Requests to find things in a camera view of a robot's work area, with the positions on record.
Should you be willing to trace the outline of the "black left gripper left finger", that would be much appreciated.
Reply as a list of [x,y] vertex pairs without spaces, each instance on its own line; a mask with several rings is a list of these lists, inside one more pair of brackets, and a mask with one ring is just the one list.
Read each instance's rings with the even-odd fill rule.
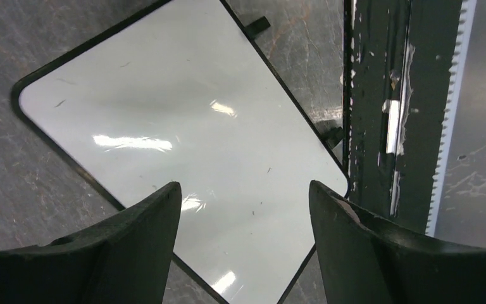
[[0,303],[161,303],[181,205],[169,182],[45,246],[0,251]]

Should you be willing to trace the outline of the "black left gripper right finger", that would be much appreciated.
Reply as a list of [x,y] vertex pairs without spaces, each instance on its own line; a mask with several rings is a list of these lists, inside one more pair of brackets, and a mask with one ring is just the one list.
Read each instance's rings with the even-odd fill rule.
[[486,248],[401,227],[317,180],[309,213],[329,303],[486,303]]

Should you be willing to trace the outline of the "small white whiteboard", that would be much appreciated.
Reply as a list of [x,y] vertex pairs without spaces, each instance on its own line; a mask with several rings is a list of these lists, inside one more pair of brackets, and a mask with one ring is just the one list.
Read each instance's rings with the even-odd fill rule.
[[283,303],[338,159],[225,1],[156,1],[20,79],[22,120],[114,204],[182,187],[177,262],[222,303]]

